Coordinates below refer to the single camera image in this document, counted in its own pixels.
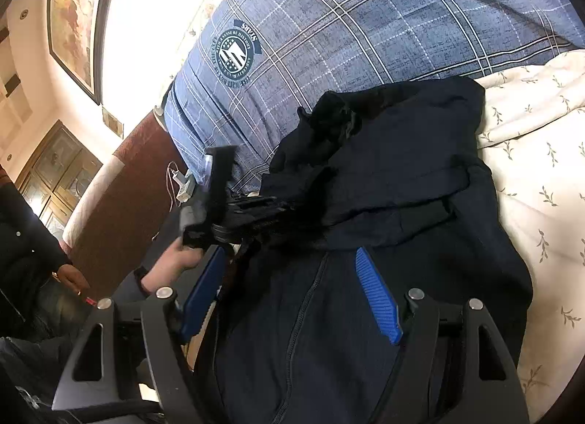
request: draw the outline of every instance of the wall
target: wall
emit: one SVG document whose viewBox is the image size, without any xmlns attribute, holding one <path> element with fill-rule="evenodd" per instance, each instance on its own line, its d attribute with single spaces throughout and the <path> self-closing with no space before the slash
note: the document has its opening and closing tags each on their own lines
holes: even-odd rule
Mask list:
<svg viewBox="0 0 585 424">
<path fill-rule="evenodd" d="M 171 82 L 169 74 L 180 68 L 176 64 L 177 49 L 201 2 L 111 1 L 102 63 L 103 104 L 124 124 L 125 136 L 159 102 Z M 20 20 L 24 9 L 29 14 Z M 55 116 L 61 119 L 95 156 L 106 161 L 121 140 L 103 124 L 101 108 L 49 54 L 46 0 L 13 0 L 8 9 L 8 24 L 16 70 L 34 115 L 51 113 L 51 119 Z M 43 130 L 46 132 L 50 127 L 27 132 L 31 144 L 27 152 L 34 150 Z M 19 158 L 11 171 L 19 171 L 17 167 L 22 168 L 24 162 Z"/>
<path fill-rule="evenodd" d="M 6 84 L 16 73 L 12 50 L 10 49 L 10 36 L 0 42 L 0 82 Z"/>
<path fill-rule="evenodd" d="M 23 10 L 28 16 L 20 20 Z M 96 105 L 49 54 L 47 0 L 13 0 L 8 7 L 12 57 L 33 115 L 9 150 L 12 160 L 2 165 L 15 179 L 36 146 L 57 119 L 102 163 L 121 140 L 102 122 Z"/>
</svg>

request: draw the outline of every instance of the picture frame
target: picture frame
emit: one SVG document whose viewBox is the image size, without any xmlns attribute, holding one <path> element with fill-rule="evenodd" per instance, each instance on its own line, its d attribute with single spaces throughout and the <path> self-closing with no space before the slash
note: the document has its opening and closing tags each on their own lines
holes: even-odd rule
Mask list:
<svg viewBox="0 0 585 424">
<path fill-rule="evenodd" d="M 102 103 L 102 61 L 111 0 L 47 0 L 49 52 L 96 104 Z"/>
<path fill-rule="evenodd" d="M 102 106 L 102 120 L 107 128 L 124 140 L 124 124 Z"/>
</svg>

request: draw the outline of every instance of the wooden cabinet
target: wooden cabinet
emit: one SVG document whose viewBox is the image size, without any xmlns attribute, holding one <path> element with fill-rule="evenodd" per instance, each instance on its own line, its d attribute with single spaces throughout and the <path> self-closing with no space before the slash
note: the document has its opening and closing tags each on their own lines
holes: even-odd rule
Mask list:
<svg viewBox="0 0 585 424">
<path fill-rule="evenodd" d="M 101 162 L 57 121 L 15 184 L 54 234 L 65 229 L 71 213 L 101 166 Z"/>
</svg>

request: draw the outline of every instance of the person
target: person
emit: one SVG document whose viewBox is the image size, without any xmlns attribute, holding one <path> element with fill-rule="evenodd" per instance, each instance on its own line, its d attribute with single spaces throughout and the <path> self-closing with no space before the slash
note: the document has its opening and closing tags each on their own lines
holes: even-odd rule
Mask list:
<svg viewBox="0 0 585 424">
<path fill-rule="evenodd" d="M 18 199 L 14 191 L 12 191 L 13 199 Z M 40 222 L 37 223 L 38 219 L 30 216 L 29 219 L 35 225 L 42 226 Z M 159 234 L 156 235 L 139 266 L 127 276 L 113 294 L 117 302 L 143 300 L 158 287 L 172 284 L 183 271 L 198 264 L 203 251 L 183 248 L 180 239 L 177 238 L 177 231 L 178 209 L 173 209 L 163 222 Z M 52 236 L 45 239 L 49 244 L 56 244 L 58 247 L 57 241 L 53 241 Z M 57 262 L 60 260 L 70 262 L 64 253 L 56 249 L 51 249 L 51 251 L 59 257 Z M 53 313 L 46 313 L 45 310 L 33 307 L 34 313 L 42 317 L 42 320 L 49 319 L 49 325 L 52 326 L 50 333 L 43 335 L 45 339 L 32 341 L 31 338 L 39 337 L 36 333 L 20 333 L 19 338 L 14 336 L 0 338 L 0 388 L 4 374 L 4 387 L 16 387 L 21 397 L 25 399 L 34 397 L 45 404 L 52 403 L 77 332 L 92 310 L 92 307 L 87 304 L 81 303 L 80 306 L 81 300 L 74 293 L 76 290 L 85 289 L 87 281 L 80 271 L 75 269 L 77 272 L 73 272 L 72 266 L 68 265 L 65 269 L 58 270 L 61 271 L 59 277 L 70 288 L 64 288 L 62 284 L 52 280 L 47 290 L 48 298 L 42 301 L 43 306 L 50 307 Z"/>
<path fill-rule="evenodd" d="M 207 147 L 240 145 L 249 193 L 327 90 L 544 65 L 584 34 L 570 0 L 223 0 L 161 107 L 197 181 Z"/>
<path fill-rule="evenodd" d="M 0 165 L 0 337 L 40 341 L 75 330 L 88 288 Z"/>
<path fill-rule="evenodd" d="M 68 343 L 91 311 L 80 297 L 88 288 L 83 273 L 0 165 L 2 372 L 38 386 L 43 386 L 40 376 L 59 374 L 70 351 Z"/>
</svg>

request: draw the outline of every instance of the white floral bedspread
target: white floral bedspread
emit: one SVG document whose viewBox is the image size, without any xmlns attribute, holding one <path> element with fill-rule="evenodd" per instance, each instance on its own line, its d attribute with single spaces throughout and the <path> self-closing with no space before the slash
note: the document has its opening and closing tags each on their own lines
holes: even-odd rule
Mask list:
<svg viewBox="0 0 585 424">
<path fill-rule="evenodd" d="M 534 288 L 518 375 L 536 422 L 585 354 L 585 51 L 478 82 L 480 154 Z"/>
</svg>

